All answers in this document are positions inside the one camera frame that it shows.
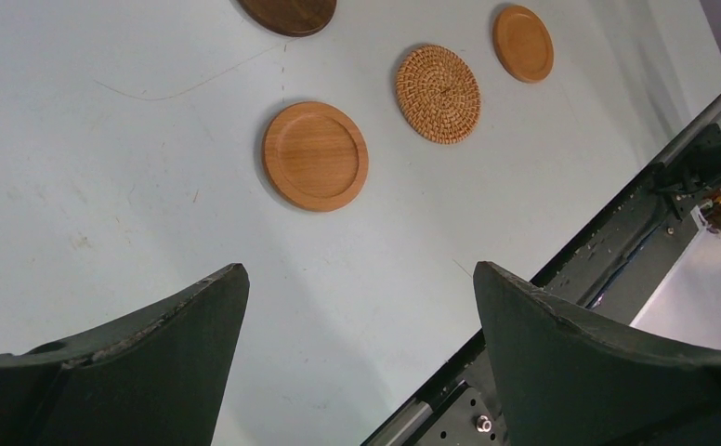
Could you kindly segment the light wooden coaster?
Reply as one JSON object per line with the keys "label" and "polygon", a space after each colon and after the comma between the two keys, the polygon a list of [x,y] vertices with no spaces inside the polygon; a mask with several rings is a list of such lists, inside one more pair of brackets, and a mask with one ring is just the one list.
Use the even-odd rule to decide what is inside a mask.
{"label": "light wooden coaster", "polygon": [[504,7],[492,24],[495,54],[506,71],[523,83],[540,83],[554,66],[554,46],[543,21],[532,10]]}
{"label": "light wooden coaster", "polygon": [[304,101],[269,122],[262,162],[273,188],[311,212],[332,212],[357,198],[369,171],[360,129],[336,107]]}

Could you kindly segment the dark wooden coaster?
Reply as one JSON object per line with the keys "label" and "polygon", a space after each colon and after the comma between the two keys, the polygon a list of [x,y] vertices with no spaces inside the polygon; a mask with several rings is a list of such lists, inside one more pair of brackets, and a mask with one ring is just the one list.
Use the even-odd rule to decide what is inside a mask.
{"label": "dark wooden coaster", "polygon": [[324,29],[334,16],[336,0],[239,0],[262,27],[289,37],[306,37]]}

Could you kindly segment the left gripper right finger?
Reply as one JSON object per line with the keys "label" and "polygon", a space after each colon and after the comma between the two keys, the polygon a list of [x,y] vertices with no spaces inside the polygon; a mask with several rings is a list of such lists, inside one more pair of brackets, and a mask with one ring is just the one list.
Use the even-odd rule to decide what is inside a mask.
{"label": "left gripper right finger", "polygon": [[721,445],[721,350],[640,331],[492,263],[478,314],[515,445]]}

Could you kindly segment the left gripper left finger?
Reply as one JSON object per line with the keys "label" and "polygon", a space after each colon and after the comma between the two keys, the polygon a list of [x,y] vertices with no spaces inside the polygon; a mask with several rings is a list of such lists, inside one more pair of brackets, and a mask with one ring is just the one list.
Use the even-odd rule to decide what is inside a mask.
{"label": "left gripper left finger", "polygon": [[250,282],[230,264],[21,354],[0,354],[0,445],[208,445]]}

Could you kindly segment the woven rattan coaster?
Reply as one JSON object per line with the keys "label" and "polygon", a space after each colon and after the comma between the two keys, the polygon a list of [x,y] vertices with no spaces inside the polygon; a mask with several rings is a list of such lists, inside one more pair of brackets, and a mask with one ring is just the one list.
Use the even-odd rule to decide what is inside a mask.
{"label": "woven rattan coaster", "polygon": [[481,94],[472,70],[444,46],[422,45],[401,61],[394,78],[400,111],[421,137],[443,145],[471,135],[481,115]]}

